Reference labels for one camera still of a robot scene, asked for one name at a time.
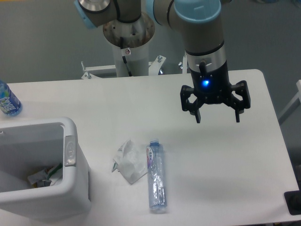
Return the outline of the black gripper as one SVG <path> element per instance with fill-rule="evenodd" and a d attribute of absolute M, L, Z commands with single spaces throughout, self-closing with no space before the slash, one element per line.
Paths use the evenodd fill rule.
<path fill-rule="evenodd" d="M 236 122 L 240 122 L 240 114 L 251 107 L 251 98 L 247 82 L 242 80 L 235 85 L 229 81 L 228 66 L 224 63 L 216 70 L 208 72 L 205 64 L 201 64 L 199 72 L 191 70 L 194 88 L 183 85 L 180 92 L 181 106 L 184 112 L 189 111 L 195 116 L 196 122 L 201 122 L 199 109 L 204 104 L 225 103 L 235 111 Z M 189 101 L 191 95 L 197 98 Z"/>

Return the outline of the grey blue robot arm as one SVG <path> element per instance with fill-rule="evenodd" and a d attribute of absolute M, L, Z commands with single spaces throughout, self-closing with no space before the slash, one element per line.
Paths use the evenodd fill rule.
<path fill-rule="evenodd" d="M 177 31 L 183 41 L 193 86 L 184 85 L 182 110 L 200 122 L 203 105 L 225 104 L 236 121 L 250 108 L 246 81 L 231 84 L 222 31 L 221 0 L 76 0 L 87 28 L 101 27 L 114 51 L 118 77 L 149 75 L 148 44 L 155 25 Z"/>

